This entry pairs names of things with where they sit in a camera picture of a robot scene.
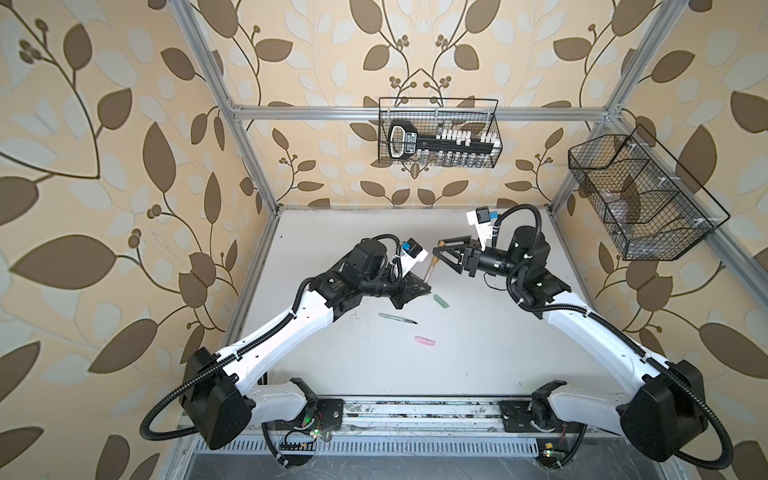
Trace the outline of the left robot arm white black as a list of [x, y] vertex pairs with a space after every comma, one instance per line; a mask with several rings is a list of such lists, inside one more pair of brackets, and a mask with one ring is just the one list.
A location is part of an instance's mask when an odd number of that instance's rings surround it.
[[[385, 240], [394, 241], [393, 257]], [[220, 449], [255, 424], [304, 415], [313, 393], [299, 379], [264, 385], [262, 377], [291, 350], [358, 307], [365, 297], [403, 308], [430, 293], [412, 271], [427, 251], [414, 239], [364, 238], [328, 270], [304, 279], [293, 303], [265, 325], [215, 353], [201, 348], [188, 360], [182, 384], [164, 396], [139, 426], [148, 441], [199, 435]]]

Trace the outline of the brown pen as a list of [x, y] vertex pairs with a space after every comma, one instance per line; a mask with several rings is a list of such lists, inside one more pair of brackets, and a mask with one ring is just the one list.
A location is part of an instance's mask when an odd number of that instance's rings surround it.
[[433, 274], [433, 272], [434, 272], [438, 262], [439, 262], [439, 258], [436, 255], [432, 255], [430, 263], [429, 263], [429, 266], [427, 268], [427, 271], [426, 271], [426, 273], [425, 273], [425, 275], [423, 277], [423, 281], [425, 283], [428, 283], [430, 281], [430, 278], [431, 278], [431, 276], [432, 276], [432, 274]]

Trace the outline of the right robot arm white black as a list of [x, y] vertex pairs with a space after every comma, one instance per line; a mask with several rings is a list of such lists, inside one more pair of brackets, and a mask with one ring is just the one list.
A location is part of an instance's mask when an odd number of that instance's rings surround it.
[[687, 361], [673, 363], [630, 338], [547, 269], [551, 246], [538, 208], [529, 206], [534, 223], [518, 227], [508, 247], [498, 248], [503, 222], [521, 209], [469, 211], [467, 221], [476, 234], [441, 240], [433, 254], [459, 274], [504, 279], [507, 294], [522, 311], [567, 335], [621, 388], [603, 394], [553, 380], [531, 396], [535, 425], [547, 430], [555, 421], [581, 423], [622, 436], [657, 462], [677, 457], [702, 469], [731, 466], [735, 448], [706, 403], [701, 372]]

